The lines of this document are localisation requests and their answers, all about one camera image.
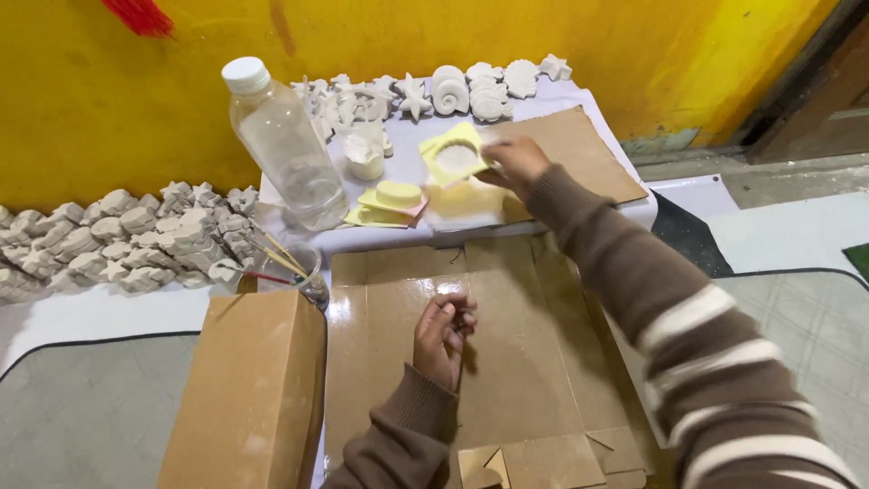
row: brown sleeve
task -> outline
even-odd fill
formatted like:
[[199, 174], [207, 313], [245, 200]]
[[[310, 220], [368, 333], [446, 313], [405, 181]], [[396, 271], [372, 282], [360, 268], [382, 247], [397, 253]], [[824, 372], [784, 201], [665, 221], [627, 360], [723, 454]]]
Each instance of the brown sleeve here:
[[411, 365], [386, 404], [371, 410], [371, 427], [344, 446], [344, 463], [323, 482], [332, 487], [426, 487], [449, 454], [435, 439], [456, 396]]
[[779, 349], [700, 269], [557, 164], [534, 183], [528, 210], [646, 356], [680, 486], [857, 485], [819, 442]]

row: white bottle cap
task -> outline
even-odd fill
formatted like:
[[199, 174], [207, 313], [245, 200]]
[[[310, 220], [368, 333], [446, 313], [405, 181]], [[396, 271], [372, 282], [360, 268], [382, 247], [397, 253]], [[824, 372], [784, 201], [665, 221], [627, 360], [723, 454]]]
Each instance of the white bottle cap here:
[[249, 95], [269, 86], [271, 75], [266, 65], [258, 57], [240, 57], [234, 59], [221, 70], [223, 81], [229, 91], [238, 95]]

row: person's right hand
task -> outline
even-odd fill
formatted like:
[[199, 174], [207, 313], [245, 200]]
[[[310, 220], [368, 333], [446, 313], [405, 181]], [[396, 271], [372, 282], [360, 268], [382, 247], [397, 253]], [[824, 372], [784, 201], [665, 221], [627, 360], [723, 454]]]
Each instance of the person's right hand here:
[[528, 136], [504, 137], [483, 146], [482, 156], [501, 164], [503, 171], [490, 168], [475, 176], [487, 184], [513, 191], [527, 202], [531, 185], [551, 165], [543, 150]]

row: red tassel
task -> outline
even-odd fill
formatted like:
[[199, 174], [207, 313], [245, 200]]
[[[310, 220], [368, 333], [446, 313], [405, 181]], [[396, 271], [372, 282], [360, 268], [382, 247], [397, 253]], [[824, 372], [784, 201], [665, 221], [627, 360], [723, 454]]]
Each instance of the red tassel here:
[[138, 36], [168, 37], [174, 24], [153, 0], [103, 0], [106, 7]]

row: cardboard sheet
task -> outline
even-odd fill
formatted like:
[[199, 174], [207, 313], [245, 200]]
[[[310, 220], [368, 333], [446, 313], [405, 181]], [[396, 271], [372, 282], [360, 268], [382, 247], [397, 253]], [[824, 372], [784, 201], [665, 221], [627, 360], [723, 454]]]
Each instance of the cardboard sheet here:
[[442, 434], [453, 451], [446, 486], [471, 475], [460, 473], [459, 452], [488, 451], [478, 456], [485, 459], [498, 448], [514, 489], [643, 486], [648, 464], [634, 425], [579, 283], [551, 237], [338, 254], [332, 273], [327, 472], [368, 428], [368, 410], [398, 385], [425, 304], [436, 293], [469, 291], [480, 304], [479, 326], [466, 347], [458, 410]]
[[297, 291], [212, 298], [157, 487], [308, 487], [325, 342]]
[[550, 160], [562, 164], [577, 182], [619, 204], [648, 196], [600, 139], [581, 105], [545, 117], [497, 124], [494, 128], [504, 135], [531, 137]]

